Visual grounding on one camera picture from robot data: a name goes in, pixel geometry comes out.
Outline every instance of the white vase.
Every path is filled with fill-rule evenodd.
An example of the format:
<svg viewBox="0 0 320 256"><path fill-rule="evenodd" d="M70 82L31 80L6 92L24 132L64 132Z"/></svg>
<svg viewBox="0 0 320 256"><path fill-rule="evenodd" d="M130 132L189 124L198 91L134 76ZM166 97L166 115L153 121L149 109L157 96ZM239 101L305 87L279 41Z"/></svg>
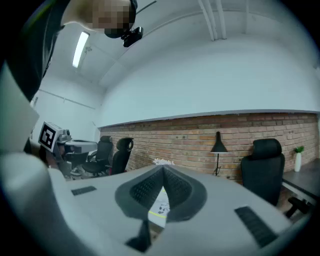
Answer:
<svg viewBox="0 0 320 256"><path fill-rule="evenodd" d="M301 153L296 153L294 170L299 172L301 168Z"/></svg>

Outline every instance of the lamp shade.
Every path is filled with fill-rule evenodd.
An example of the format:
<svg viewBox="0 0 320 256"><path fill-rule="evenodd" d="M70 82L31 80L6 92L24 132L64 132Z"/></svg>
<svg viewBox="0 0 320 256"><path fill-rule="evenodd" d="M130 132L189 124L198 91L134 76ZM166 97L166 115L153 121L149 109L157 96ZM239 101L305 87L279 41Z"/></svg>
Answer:
<svg viewBox="0 0 320 256"><path fill-rule="evenodd" d="M225 145L221 141L221 135L219 131L217 131L215 134L215 144L211 150L211 153L216 153L216 154L228 153L228 150L226 149Z"/></svg>

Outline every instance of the curved ceiling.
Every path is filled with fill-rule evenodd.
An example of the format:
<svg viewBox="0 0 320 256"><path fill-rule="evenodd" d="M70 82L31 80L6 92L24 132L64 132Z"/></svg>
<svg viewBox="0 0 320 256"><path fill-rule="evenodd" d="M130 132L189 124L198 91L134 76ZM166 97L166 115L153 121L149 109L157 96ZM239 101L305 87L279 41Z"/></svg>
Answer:
<svg viewBox="0 0 320 256"><path fill-rule="evenodd" d="M153 0L137 1L138 11L153 2ZM210 3L218 38L221 38L216 1L210 0ZM248 19L248 34L251 36L281 41L284 45L294 42L295 45L291 49L296 51L298 57L300 55L304 59L307 58L311 65L317 63L318 57L314 54L313 43L305 42L306 32L277 2L222 0L222 8L227 38L243 34ZM123 47L121 39L111 39L104 34L89 31L90 37L81 55L80 65L74 68L72 67L74 52L84 29L78 24L69 24L58 37L53 60L92 84L107 88L140 62L151 58L157 51L170 45L183 44L185 40L195 42L210 40L207 23L197 0L157 0L137 15L135 25L143 27L144 36L129 48Z"/></svg>

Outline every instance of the ceiling pipe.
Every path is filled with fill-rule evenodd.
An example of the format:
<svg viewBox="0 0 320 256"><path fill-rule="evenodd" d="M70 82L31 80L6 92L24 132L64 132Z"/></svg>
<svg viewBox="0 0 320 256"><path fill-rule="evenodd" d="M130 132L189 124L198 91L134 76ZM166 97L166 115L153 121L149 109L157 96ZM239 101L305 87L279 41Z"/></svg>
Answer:
<svg viewBox="0 0 320 256"><path fill-rule="evenodd" d="M249 30L249 0L245 0L245 24L244 33L248 34Z"/></svg>
<svg viewBox="0 0 320 256"><path fill-rule="evenodd" d="M211 7L209 0L203 0L203 5L204 5L204 8L206 9L206 12L209 16L214 40L218 40L218 33L217 33L215 16L214 16L214 12L212 11L212 7Z"/></svg>
<svg viewBox="0 0 320 256"><path fill-rule="evenodd" d="M203 12L203 15L204 15L206 24L207 24L207 26L208 26L211 41L214 41L214 40L215 40L215 37L214 37L212 25L211 25L211 22L210 22L208 13L207 13L207 11L206 11L206 8L205 8L202 0L198 0L198 3L199 3L199 5L200 5L200 8L201 8L201 10L202 10L202 12Z"/></svg>
<svg viewBox="0 0 320 256"><path fill-rule="evenodd" d="M224 10L222 8L221 0L215 0L215 3L216 3L216 8L219 14L219 19L220 19L222 39L227 39L225 16L224 16Z"/></svg>
<svg viewBox="0 0 320 256"><path fill-rule="evenodd" d="M153 4L155 4L157 1L153 1L149 4L147 4L145 7L143 7L142 9L140 9L135 15L138 15L138 13L141 13L144 9L147 9L148 7L152 6Z"/></svg>

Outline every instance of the potted plant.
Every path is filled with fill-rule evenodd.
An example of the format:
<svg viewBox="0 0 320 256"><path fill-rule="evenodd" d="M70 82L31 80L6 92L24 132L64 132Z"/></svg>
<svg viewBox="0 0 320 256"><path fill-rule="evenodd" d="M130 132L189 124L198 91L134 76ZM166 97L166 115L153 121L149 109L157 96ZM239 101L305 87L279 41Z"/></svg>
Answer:
<svg viewBox="0 0 320 256"><path fill-rule="evenodd" d="M295 157L295 165L294 165L294 170L296 172L300 171L301 168L301 153L305 150L304 146L298 146L294 149L294 152L296 152L296 157Z"/></svg>

